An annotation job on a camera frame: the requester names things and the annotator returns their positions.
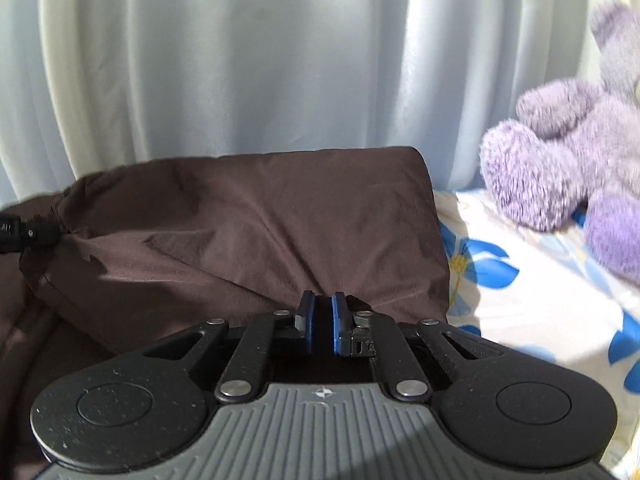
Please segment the dark brown garment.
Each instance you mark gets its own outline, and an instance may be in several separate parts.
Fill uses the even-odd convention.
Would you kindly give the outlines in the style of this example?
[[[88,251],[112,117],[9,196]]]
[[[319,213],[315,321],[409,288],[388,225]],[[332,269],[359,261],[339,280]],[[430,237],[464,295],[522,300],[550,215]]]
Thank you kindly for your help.
[[[62,232],[1,259],[1,474],[44,460],[29,409],[75,370],[224,318],[346,292],[399,322],[443,318],[449,271],[414,148],[153,160],[6,207]]]

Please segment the white pleated curtain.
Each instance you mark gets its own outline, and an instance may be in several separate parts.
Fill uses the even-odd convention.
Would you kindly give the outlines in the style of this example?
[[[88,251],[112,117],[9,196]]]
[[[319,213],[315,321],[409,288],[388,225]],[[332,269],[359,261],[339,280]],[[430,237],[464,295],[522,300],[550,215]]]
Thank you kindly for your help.
[[[603,0],[1,0],[1,199],[170,156],[412,146],[438,188]]]

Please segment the blue floral white bedding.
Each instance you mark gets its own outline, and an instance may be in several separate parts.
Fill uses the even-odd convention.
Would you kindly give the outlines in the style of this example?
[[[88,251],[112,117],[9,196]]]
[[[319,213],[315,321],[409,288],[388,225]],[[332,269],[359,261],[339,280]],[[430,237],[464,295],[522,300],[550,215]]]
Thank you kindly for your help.
[[[602,464],[616,478],[638,478],[638,287],[592,258],[582,214],[538,233],[501,218],[483,190],[434,197],[449,323],[601,384],[618,414]]]

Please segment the purple plush teddy bear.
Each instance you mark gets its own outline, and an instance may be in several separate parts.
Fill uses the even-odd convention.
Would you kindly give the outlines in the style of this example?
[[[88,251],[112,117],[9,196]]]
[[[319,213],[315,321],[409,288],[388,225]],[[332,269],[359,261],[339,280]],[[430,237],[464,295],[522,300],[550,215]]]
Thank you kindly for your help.
[[[639,12],[599,4],[590,29],[600,78],[557,79],[523,93],[489,129],[480,174],[500,214],[539,232],[586,208],[593,258],[639,281]]]

